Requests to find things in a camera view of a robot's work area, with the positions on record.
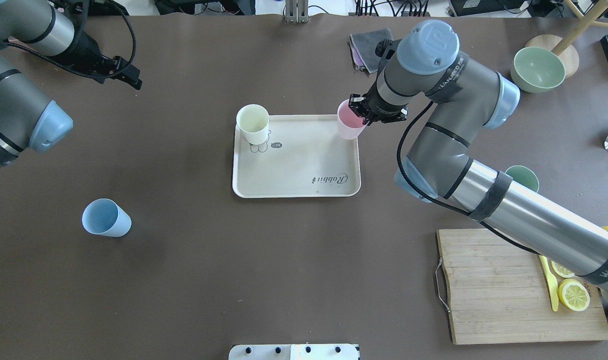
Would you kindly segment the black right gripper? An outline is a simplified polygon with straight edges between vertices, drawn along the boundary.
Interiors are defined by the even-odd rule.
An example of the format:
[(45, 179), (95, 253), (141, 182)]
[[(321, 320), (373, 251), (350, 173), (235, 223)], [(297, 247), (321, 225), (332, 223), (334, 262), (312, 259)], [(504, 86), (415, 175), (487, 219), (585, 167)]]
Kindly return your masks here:
[(362, 118), (362, 124), (366, 126), (376, 122), (388, 124), (407, 120), (405, 107), (389, 104), (377, 93), (350, 94), (349, 108), (355, 116)]

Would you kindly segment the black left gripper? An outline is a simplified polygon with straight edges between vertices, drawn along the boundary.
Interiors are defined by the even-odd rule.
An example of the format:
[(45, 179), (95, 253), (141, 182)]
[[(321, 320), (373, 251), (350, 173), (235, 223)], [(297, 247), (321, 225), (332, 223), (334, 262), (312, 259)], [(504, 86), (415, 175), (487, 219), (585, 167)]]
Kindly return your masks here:
[(121, 80), (137, 91), (143, 83), (139, 79), (138, 68), (128, 64), (128, 61), (119, 55), (114, 58), (103, 55), (98, 43), (84, 31), (76, 34), (73, 43), (59, 54), (59, 63), (71, 66), (71, 69), (83, 75), (109, 76), (111, 79)]

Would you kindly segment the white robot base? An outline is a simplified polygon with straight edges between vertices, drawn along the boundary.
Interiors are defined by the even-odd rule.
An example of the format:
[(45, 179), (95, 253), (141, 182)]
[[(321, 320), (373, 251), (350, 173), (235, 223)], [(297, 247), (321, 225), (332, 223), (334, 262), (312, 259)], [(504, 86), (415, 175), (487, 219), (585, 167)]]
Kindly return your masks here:
[(229, 360), (359, 360), (358, 345), (350, 343), (238, 344)]

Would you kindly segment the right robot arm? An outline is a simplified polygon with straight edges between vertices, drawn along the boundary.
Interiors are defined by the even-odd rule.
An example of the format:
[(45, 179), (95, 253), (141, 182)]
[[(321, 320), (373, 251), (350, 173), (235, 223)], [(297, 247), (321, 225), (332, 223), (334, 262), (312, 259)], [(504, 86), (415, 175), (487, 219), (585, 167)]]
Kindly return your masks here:
[(608, 230), (467, 153), (482, 129), (499, 127), (515, 111), (518, 86), (462, 51), (454, 29), (437, 19), (419, 22), (402, 39), (382, 39), (374, 52), (374, 84), (349, 98), (364, 125), (405, 121), (418, 94), (436, 105), (398, 162), (400, 187), (442, 207), (457, 202), (455, 212), (562, 264), (608, 301)]

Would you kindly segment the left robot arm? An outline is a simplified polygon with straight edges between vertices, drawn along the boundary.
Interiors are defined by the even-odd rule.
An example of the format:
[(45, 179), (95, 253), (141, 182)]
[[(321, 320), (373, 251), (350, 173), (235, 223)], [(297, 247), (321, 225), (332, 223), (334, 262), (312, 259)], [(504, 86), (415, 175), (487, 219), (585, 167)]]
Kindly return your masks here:
[(107, 57), (85, 30), (90, 0), (0, 0), (0, 169), (26, 148), (43, 153), (73, 129), (73, 119), (7, 61), (7, 47), (25, 50), (74, 75), (117, 79), (140, 89), (131, 59)]

